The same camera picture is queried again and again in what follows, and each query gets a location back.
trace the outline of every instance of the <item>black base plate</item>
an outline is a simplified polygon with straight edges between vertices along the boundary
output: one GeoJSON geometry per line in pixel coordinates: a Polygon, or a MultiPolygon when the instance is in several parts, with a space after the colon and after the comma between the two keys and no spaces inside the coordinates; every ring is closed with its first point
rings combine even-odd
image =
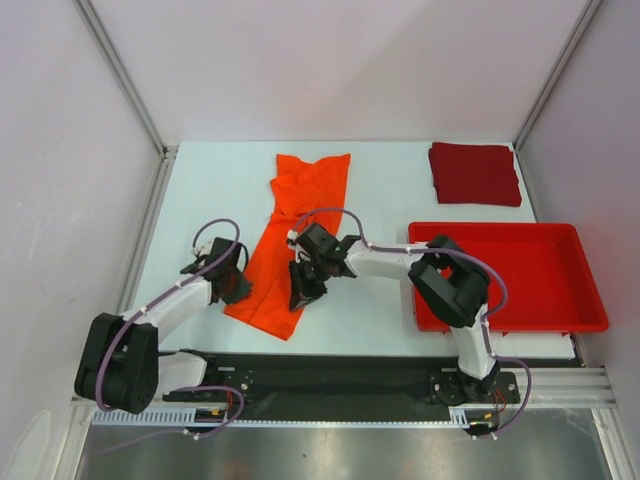
{"type": "MultiPolygon", "coordinates": [[[[240,390],[246,401],[243,420],[303,422],[425,422],[449,420],[448,404],[435,393],[456,372],[451,362],[420,359],[397,363],[382,357],[295,357],[270,355],[208,356],[207,378],[240,390]]],[[[498,387],[507,403],[519,402],[515,375],[500,373],[498,387]]],[[[220,392],[181,392],[165,401],[226,402],[220,392]]],[[[493,395],[483,402],[494,404],[493,395]]]]}

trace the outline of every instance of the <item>folded red towel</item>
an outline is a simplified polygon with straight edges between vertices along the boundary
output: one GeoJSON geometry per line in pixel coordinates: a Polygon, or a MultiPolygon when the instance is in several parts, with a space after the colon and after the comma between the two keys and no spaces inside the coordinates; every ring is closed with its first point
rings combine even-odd
{"type": "Polygon", "coordinates": [[[522,204],[513,153],[500,145],[436,142],[429,163],[439,203],[522,204]]]}

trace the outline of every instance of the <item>orange cloth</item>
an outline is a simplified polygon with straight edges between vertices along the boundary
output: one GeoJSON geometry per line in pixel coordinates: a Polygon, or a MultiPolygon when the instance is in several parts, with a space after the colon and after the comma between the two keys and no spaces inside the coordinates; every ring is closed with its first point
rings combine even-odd
{"type": "MultiPolygon", "coordinates": [[[[305,163],[291,155],[277,155],[277,176],[271,180],[275,209],[244,275],[253,283],[251,295],[224,309],[227,315],[288,340],[302,310],[289,311],[289,262],[294,252],[287,232],[314,208],[344,207],[351,154],[305,163]]],[[[314,221],[332,235],[338,233],[342,213],[322,212],[314,221]]]]}

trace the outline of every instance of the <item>red cloth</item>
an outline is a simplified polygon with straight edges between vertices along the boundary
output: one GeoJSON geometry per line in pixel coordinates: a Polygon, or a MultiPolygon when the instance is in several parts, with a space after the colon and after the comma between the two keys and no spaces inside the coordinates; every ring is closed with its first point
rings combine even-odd
{"type": "Polygon", "coordinates": [[[522,204],[508,147],[436,142],[429,150],[429,163],[439,203],[522,204]]]}
{"type": "MultiPolygon", "coordinates": [[[[350,162],[348,153],[315,163],[291,155],[276,157],[278,175],[271,180],[275,208],[244,273],[253,284],[251,295],[227,305],[224,313],[282,340],[293,335],[302,310],[289,311],[294,252],[287,245],[287,232],[310,210],[344,207],[350,162]]],[[[318,222],[336,235],[341,219],[340,212],[322,212],[307,223],[318,222]]]]}

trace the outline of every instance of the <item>white wall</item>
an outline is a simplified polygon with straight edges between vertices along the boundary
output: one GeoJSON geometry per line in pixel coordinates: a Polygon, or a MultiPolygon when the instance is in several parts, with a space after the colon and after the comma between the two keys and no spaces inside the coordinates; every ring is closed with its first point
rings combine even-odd
{"type": "Polygon", "coordinates": [[[158,159],[71,1],[1,2],[0,58],[2,472],[41,410],[55,439],[158,159]]]}
{"type": "Polygon", "coordinates": [[[610,320],[584,338],[640,444],[640,2],[612,0],[525,143],[542,220],[575,224],[610,320]]]}
{"type": "Polygon", "coordinates": [[[163,138],[515,137],[585,0],[94,0],[163,138]]]}

